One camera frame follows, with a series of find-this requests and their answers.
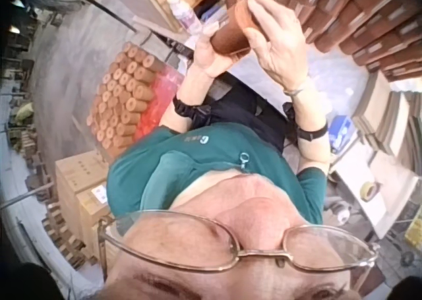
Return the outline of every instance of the metal glasses frame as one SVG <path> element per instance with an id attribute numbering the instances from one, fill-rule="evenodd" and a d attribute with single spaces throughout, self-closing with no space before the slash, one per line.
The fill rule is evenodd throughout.
<path id="1" fill-rule="evenodd" d="M 145 260 L 146 262 L 151 262 L 153 264 L 157 264 L 157 265 L 160 265 L 160 266 L 163 266 L 163 267 L 166 267 L 166 268 L 182 270 L 182 271 L 187 271 L 187 272 L 197 272 L 197 273 L 203 273 L 203 274 L 225 272 L 227 270 L 232 269 L 242 258 L 257 256 L 257 257 L 262 257 L 262 258 L 274 258 L 274 259 L 277 259 L 277 260 L 282 259 L 284 261 L 287 261 L 290 264 L 290 266 L 292 266 L 296 270 L 299 270 L 299 271 L 302 271 L 302 272 L 308 272 L 308 273 L 315 273 L 315 274 L 322 274 L 322 273 L 329 273 L 329 272 L 331 272 L 331 273 L 342 272 L 342 271 L 345 271 L 345 270 L 352 270 L 352 269 L 358 268 L 358 267 L 368 267 L 367 273 L 364 274 L 365 279 L 366 279 L 367 274 L 369 273 L 369 270 L 374 266 L 375 260 L 378 257 L 379 245 L 374 244 L 374 243 L 367 244 L 367 243 L 363 242 L 362 240 L 354 237 L 352 234 L 350 234 L 347 231 L 344 231 L 342 229 L 338 229 L 336 227 L 327 226 L 327 225 L 301 225 L 301 226 L 297 226 L 297 227 L 291 227 L 290 229 L 286 230 L 286 232 L 284 234 L 284 237 L 282 239 L 282 249 L 280 249 L 280 250 L 273 250 L 273 251 L 243 250 L 243 249 L 241 249 L 240 244 L 239 244 L 236 236 L 234 236 L 234 234 L 231 232 L 231 230 L 226 225 L 224 225 L 224 224 L 222 224 L 222 223 L 220 223 L 216 220 L 205 218 L 205 217 L 202 217 L 202 216 L 197 216 L 197 215 L 194 215 L 194 214 L 175 212 L 175 211 L 169 211 L 169 210 L 145 210 L 145 211 L 140 211 L 140 213 L 163 213 L 163 214 L 176 214 L 176 215 L 180 215 L 180 216 L 188 216 L 190 218 L 196 218 L 196 219 L 199 219 L 199 220 L 202 220 L 202 221 L 205 221 L 205 222 L 210 222 L 211 224 L 214 224 L 214 225 L 222 228 L 229 235 L 231 241 L 234 244 L 234 246 L 232 248 L 233 249 L 233 251 L 232 251 L 233 260 L 231 262 L 227 263 L 227 264 L 223 264 L 223 265 L 218 266 L 218 267 L 199 268 L 199 267 L 196 267 L 196 266 L 180 265 L 180 264 L 176 264 L 176 263 L 173 263 L 173 262 L 161 260 L 161 259 L 158 259 L 156 257 L 148 256 L 148 255 L 142 254 L 142 253 L 126 246 L 122 242 L 120 242 L 120 241 L 116 240 L 115 238 L 111 237 L 110 235 L 108 235 L 106 233 L 106 229 L 115 220 L 112 220 L 110 217 L 104 217 L 100 220 L 99 226 L 98 226 L 98 244 L 99 244 L 99 248 L 100 248 L 100 260 L 101 260 L 101 264 L 102 264 L 104 280 L 106 280 L 106 278 L 107 278 L 107 260 L 106 260 L 106 250 L 105 250 L 105 242 L 106 241 L 110 242 L 112 245 L 116 246 L 118 249 L 124 251 L 125 253 L 127 253 L 131 256 L 134 256 L 136 258 Z M 290 233 L 292 233 L 293 231 L 295 231 L 297 229 L 303 229 L 303 228 L 329 229 L 330 231 L 335 231 L 335 232 L 338 232 L 338 233 L 345 234 L 345 235 L 349 236 L 351 239 L 353 239 L 357 244 L 361 245 L 363 248 L 366 248 L 367 251 L 369 252 L 369 254 L 371 255 L 371 257 L 363 259 L 363 260 L 359 260 L 358 262 L 355 262 L 353 264 L 347 264 L 347 265 L 336 266 L 336 267 L 321 268 L 321 269 L 315 269 L 315 268 L 311 268 L 311 267 L 300 266 L 300 265 L 298 265 L 294 262 L 293 256 L 290 253 L 287 252 L 286 241 L 287 241 L 287 238 L 288 238 Z"/>

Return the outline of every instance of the glasses lens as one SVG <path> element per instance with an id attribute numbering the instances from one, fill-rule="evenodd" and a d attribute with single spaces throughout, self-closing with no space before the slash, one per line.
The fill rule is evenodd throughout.
<path id="1" fill-rule="evenodd" d="M 286 233 L 284 249 L 298 267 L 341 269 L 374 257 L 352 234 L 329 227 L 298 227 Z"/>
<path id="2" fill-rule="evenodd" d="M 175 212 L 143 211 L 116 220 L 107 234 L 138 256 L 191 268 L 218 269 L 235 259 L 235 242 L 211 220 Z"/>

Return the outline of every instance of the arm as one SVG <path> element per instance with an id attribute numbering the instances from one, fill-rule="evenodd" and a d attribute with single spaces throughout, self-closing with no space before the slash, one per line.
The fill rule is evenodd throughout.
<path id="1" fill-rule="evenodd" d="M 177 98 L 184 104 L 201 105 L 214 79 L 241 58 L 239 55 L 224 56 L 214 51 L 210 38 L 218 28 L 218 22 L 205 27 L 202 36 L 196 43 L 193 64 L 177 91 Z M 185 133 L 191 128 L 192 121 L 178 115 L 174 110 L 173 102 L 170 102 L 161 118 L 160 125 L 178 133 Z"/>
<path id="2" fill-rule="evenodd" d="M 292 97 L 296 123 L 305 131 L 317 131 L 326 124 L 325 114 L 319 102 L 319 93 L 308 79 L 308 63 L 305 37 L 295 13 L 274 0 L 249 0 L 249 9 L 268 36 L 254 28 L 243 33 L 258 57 L 258 62 L 268 75 L 283 86 L 286 92 L 295 92 Z M 328 134 L 311 142 L 299 139 L 299 172 L 308 167 L 317 167 L 325 174 L 330 163 Z"/>

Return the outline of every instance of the eyeglasses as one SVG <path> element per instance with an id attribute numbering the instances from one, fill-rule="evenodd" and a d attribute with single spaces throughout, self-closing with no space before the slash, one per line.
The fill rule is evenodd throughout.
<path id="1" fill-rule="evenodd" d="M 242 258 L 274 258 L 296 270 L 327 273 L 371 268 L 378 245 L 366 244 L 352 234 L 325 225 L 302 225 L 285 231 L 280 249 L 245 250 L 226 225 L 186 213 L 167 210 L 134 212 L 108 224 L 100 222 L 99 242 L 146 262 L 176 270 L 224 272 Z"/>

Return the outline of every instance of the hand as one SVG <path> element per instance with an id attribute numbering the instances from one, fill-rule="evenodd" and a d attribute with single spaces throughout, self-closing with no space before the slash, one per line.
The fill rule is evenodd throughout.
<path id="1" fill-rule="evenodd" d="M 270 40 L 254 28 L 243 30 L 259 64 L 286 91 L 297 90 L 306 81 L 308 63 L 295 13 L 274 0 L 248 0 L 248 6 Z"/>
<path id="2" fill-rule="evenodd" d="M 216 78 L 224 73 L 243 56 L 240 54 L 225 56 L 214 51 L 210 38 L 217 32 L 218 28 L 218 22 L 204 27 L 202 35 L 196 43 L 193 55 L 193 64 L 210 78 Z"/>

